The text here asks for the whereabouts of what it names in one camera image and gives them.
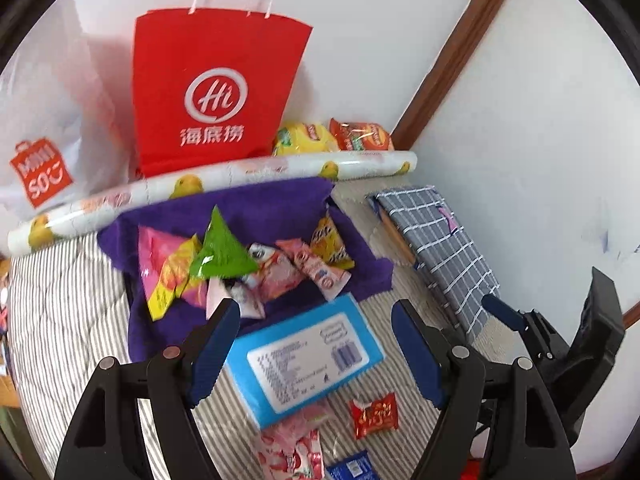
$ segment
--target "candy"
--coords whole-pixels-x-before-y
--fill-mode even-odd
[[[314,281],[328,301],[340,294],[351,277],[346,270],[329,267],[300,238],[278,240],[276,245],[285,251],[297,268]]]
[[[258,271],[242,280],[263,303],[296,288],[305,279],[282,251],[261,244],[252,244],[249,254],[258,263]]]
[[[266,480],[324,478],[324,459],[318,430],[312,430],[297,441],[291,453],[285,453],[272,438],[259,435],[255,452]]]
[[[327,467],[326,471],[332,480],[380,480],[366,450]]]
[[[209,280],[207,292],[207,319],[216,311],[224,298],[232,298],[240,307],[240,317],[243,319],[264,319],[264,305],[242,283],[236,282],[230,290],[219,278]]]
[[[191,264],[189,274],[196,278],[239,278],[258,270],[258,265],[227,227],[218,206],[204,235],[202,250]]]
[[[379,124],[373,123],[339,123],[335,119],[329,122],[329,129],[341,150],[360,152],[363,150],[388,150],[392,152],[394,145],[391,136]]]
[[[262,432],[262,436],[278,444],[284,453],[293,453],[296,442],[326,421],[335,418],[326,399],[308,404]]]
[[[309,246],[316,256],[320,256],[324,263],[332,267],[349,270],[356,265],[347,254],[347,249],[329,212],[318,222]]]
[[[322,124],[293,123],[278,130],[273,155],[338,151],[337,141]]]
[[[356,440],[369,433],[398,429],[398,405],[394,393],[368,404],[362,404],[354,399],[349,403],[349,406]]]
[[[138,261],[146,304],[153,321],[162,319],[175,298],[204,308],[207,283],[189,276],[200,250],[198,238],[181,238],[150,227],[138,229]]]

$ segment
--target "silver screw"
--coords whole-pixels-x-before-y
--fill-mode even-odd
[[[100,362],[98,363],[98,366],[103,370],[108,370],[114,364],[116,364],[116,359],[114,359],[113,357],[104,357],[100,360]]]
[[[458,359],[466,359],[469,357],[469,350],[464,346],[454,346],[451,353],[455,355]]]
[[[531,370],[533,368],[533,363],[531,362],[531,359],[518,357],[518,366],[523,370]]]
[[[164,350],[162,350],[162,357],[165,359],[175,359],[180,355],[180,347],[179,346],[168,346]]]

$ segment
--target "green triangular package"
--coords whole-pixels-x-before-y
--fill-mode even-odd
[[[191,263],[190,276],[222,280],[239,278],[258,270],[258,264],[226,226],[218,206],[211,212],[211,222],[204,235],[202,250]]]

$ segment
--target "pink candy wrapper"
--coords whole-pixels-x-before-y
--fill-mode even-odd
[[[242,280],[263,303],[275,300],[296,288],[305,279],[282,251],[261,244],[252,244],[249,254],[260,269]]]
[[[263,435],[258,436],[255,448],[265,480],[324,478],[324,460],[318,430],[312,430],[297,441],[292,453],[285,453],[279,444]]]
[[[209,280],[207,292],[207,319],[216,311],[223,298],[232,298],[240,307],[240,317],[244,319],[264,319],[264,305],[242,283],[235,283],[231,290],[219,278]]]
[[[335,418],[335,414],[329,403],[325,399],[318,400],[269,426],[262,436],[273,440],[284,453],[292,453],[297,441],[332,418]]]
[[[179,294],[176,294],[176,296],[193,306],[200,308],[206,306],[207,283],[204,282],[204,280],[194,280],[190,278],[189,265],[191,264],[191,260],[180,257],[178,254],[180,246],[188,240],[188,238],[156,231],[151,227],[140,226],[138,228],[140,278],[142,279],[142,287],[144,288],[147,301],[152,297],[152,294],[158,286],[162,267],[171,256],[171,279],[179,282],[172,286],[180,287]]]
[[[314,281],[328,301],[334,300],[340,294],[351,277],[346,270],[329,267],[300,238],[278,240],[276,245],[285,252],[303,274]]]

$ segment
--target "barcode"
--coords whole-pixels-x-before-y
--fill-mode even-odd
[[[338,348],[334,348],[331,352],[331,356],[334,358],[335,365],[340,370],[340,373],[347,368],[351,368],[353,365],[362,362],[362,356],[360,350],[356,346],[356,343],[349,341]]]
[[[351,476],[353,476],[354,478],[360,476],[363,473],[360,464],[358,464],[358,462],[356,462],[355,460],[347,462],[347,469],[349,470],[349,473],[351,473]]]

